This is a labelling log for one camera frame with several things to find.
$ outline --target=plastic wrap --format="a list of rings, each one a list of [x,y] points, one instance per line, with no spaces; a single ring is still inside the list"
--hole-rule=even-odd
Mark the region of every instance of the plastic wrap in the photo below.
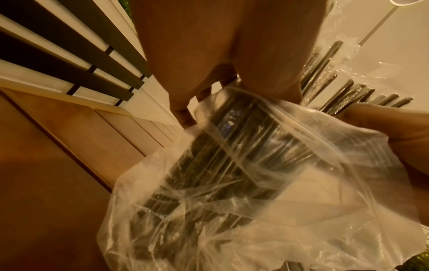
[[[389,271],[425,248],[387,137],[233,84],[119,178],[97,236],[112,270]]]

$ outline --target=hand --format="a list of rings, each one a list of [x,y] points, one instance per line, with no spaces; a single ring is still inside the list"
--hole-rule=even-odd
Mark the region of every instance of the hand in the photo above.
[[[327,0],[130,0],[149,67],[169,93],[184,127],[187,106],[236,74],[261,96],[299,103],[302,67],[314,46]]]
[[[353,104],[338,118],[389,137],[391,149],[407,170],[421,222],[429,225],[429,114]]]

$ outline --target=plastic bag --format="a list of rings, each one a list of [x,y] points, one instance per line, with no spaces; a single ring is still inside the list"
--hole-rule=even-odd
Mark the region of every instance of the plastic bag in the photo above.
[[[425,248],[385,135],[239,83],[195,113],[116,183],[97,236],[112,270],[388,271]]]

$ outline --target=clear plastic bag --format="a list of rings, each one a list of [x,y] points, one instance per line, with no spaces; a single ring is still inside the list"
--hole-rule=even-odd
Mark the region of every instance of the clear plastic bag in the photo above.
[[[387,137],[243,92],[119,178],[97,236],[112,270],[391,270],[425,248]]]

